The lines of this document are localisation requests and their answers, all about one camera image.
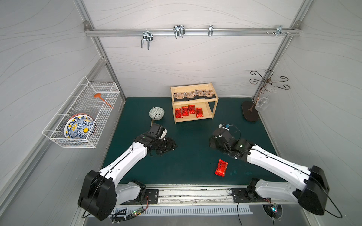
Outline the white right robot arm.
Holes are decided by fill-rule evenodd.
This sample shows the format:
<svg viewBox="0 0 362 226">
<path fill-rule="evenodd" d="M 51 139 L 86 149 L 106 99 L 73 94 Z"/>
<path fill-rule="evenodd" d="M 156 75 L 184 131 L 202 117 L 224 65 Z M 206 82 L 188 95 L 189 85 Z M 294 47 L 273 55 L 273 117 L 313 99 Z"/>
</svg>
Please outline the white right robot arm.
<svg viewBox="0 0 362 226">
<path fill-rule="evenodd" d="M 246 139 L 234 138 L 226 127 L 219 127 L 213 132 L 209 146 L 284 179 L 284 182 L 252 179 L 246 188 L 248 197 L 295 202 L 312 214 L 325 214 L 330 188 L 322 168 L 308 168 L 289 162 Z"/>
</svg>

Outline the brown tea bag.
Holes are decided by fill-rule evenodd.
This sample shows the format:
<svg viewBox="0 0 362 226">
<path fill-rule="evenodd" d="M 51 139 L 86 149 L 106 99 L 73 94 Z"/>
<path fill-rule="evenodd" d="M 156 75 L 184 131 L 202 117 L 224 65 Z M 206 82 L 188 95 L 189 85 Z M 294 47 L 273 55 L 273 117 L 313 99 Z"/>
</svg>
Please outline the brown tea bag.
<svg viewBox="0 0 362 226">
<path fill-rule="evenodd" d="M 203 90 L 204 99 L 213 99 L 216 97 L 215 92 L 212 89 Z"/>
<path fill-rule="evenodd" d="M 197 89 L 197 90 L 195 90 L 195 93 L 196 93 L 195 98 L 197 98 L 197 99 L 205 98 L 205 97 L 204 97 L 204 90 L 202 90 L 202 89 Z"/>
<path fill-rule="evenodd" d="M 184 93 L 187 100 L 192 100 L 196 97 L 196 91 L 189 91 Z"/>
<path fill-rule="evenodd" d="M 184 92 L 173 93 L 173 99 L 174 101 L 184 101 L 185 93 Z"/>
</svg>

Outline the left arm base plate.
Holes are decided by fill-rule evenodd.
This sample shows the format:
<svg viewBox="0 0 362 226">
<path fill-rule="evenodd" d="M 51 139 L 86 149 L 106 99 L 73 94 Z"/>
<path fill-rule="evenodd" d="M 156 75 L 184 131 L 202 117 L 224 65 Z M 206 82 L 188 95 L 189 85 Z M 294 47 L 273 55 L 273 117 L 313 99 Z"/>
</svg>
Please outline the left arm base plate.
<svg viewBox="0 0 362 226">
<path fill-rule="evenodd" d="M 159 189 L 146 189 L 143 199 L 140 200 L 140 203 L 142 205 L 146 205 L 147 203 L 158 204 L 158 199 L 159 199 L 158 196 L 159 196 Z M 138 205 L 140 203 L 137 200 L 129 200 L 122 203 L 122 205 Z"/>
</svg>

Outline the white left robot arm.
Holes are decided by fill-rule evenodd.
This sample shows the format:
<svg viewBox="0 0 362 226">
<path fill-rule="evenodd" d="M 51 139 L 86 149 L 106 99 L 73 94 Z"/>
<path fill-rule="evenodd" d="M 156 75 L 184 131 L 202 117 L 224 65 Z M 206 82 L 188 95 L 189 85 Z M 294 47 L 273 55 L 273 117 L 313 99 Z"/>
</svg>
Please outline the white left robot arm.
<svg viewBox="0 0 362 226">
<path fill-rule="evenodd" d="M 146 186 L 136 180 L 119 186 L 119 182 L 130 169 L 149 151 L 163 155 L 177 148 L 172 138 L 150 140 L 147 142 L 133 141 L 131 146 L 110 165 L 99 171 L 91 170 L 84 178 L 78 206 L 85 213 L 98 220 L 111 215 L 117 205 L 128 201 L 142 203 L 146 195 Z"/>
</svg>

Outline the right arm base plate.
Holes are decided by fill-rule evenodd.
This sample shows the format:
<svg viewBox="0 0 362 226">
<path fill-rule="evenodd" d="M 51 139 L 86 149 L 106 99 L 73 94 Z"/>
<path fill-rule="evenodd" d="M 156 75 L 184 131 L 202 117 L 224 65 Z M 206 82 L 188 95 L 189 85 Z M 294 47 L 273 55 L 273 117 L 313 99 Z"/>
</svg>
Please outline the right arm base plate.
<svg viewBox="0 0 362 226">
<path fill-rule="evenodd" d="M 255 190 L 255 186 L 238 187 L 229 190 L 229 195 L 232 196 L 235 203 L 246 202 L 266 202 L 271 203 L 269 198 L 262 198 Z"/>
</svg>

